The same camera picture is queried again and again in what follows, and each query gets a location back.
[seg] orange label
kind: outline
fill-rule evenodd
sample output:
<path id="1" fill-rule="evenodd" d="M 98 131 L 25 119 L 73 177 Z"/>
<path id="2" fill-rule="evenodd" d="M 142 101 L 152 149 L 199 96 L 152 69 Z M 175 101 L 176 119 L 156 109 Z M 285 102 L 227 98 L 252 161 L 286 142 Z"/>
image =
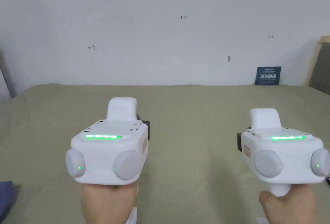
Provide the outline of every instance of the orange label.
<path id="1" fill-rule="evenodd" d="M 251 152 L 250 149 L 244 145 L 244 154 L 246 154 L 248 157 L 251 158 Z"/>
<path id="2" fill-rule="evenodd" d="M 146 149 L 146 147 L 147 147 L 147 138 L 145 139 L 145 141 L 142 144 L 142 153 L 144 152 L 144 150 Z"/>

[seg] blue cloth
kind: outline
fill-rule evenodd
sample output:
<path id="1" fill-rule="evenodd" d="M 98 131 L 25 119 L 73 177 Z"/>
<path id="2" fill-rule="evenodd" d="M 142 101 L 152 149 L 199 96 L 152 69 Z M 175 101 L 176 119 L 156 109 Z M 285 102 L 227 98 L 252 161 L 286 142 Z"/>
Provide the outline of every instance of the blue cloth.
<path id="1" fill-rule="evenodd" d="M 7 210 L 13 204 L 14 198 L 13 182 L 0 182 L 0 223 L 4 219 Z"/>

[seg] white wall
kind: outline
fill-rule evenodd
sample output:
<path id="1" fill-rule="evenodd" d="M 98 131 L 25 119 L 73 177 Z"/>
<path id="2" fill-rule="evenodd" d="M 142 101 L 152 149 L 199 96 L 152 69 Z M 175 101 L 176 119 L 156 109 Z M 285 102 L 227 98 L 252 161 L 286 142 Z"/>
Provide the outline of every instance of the white wall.
<path id="1" fill-rule="evenodd" d="M 282 66 L 281 84 L 302 85 L 330 33 L 329 0 L 0 0 L 0 12 L 18 93 L 45 83 L 245 85 L 258 66 Z"/>

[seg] grip handle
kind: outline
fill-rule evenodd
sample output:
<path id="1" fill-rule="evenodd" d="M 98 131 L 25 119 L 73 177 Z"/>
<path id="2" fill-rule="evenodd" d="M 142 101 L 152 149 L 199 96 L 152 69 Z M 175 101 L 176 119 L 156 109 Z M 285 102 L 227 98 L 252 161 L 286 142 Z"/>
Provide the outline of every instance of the grip handle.
<path id="1" fill-rule="evenodd" d="M 277 196 L 283 197 L 289 193 L 291 184 L 269 184 L 269 191 Z"/>

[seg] black clip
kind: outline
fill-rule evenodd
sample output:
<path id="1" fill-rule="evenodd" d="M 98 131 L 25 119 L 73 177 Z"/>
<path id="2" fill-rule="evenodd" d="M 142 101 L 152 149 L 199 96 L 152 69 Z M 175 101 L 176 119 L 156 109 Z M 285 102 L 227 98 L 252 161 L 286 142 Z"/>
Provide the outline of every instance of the black clip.
<path id="1" fill-rule="evenodd" d="M 146 124 L 148 126 L 148 140 L 150 140 L 150 122 L 146 120 L 141 120 L 140 115 L 136 115 L 136 119 L 142 121 L 143 124 Z"/>

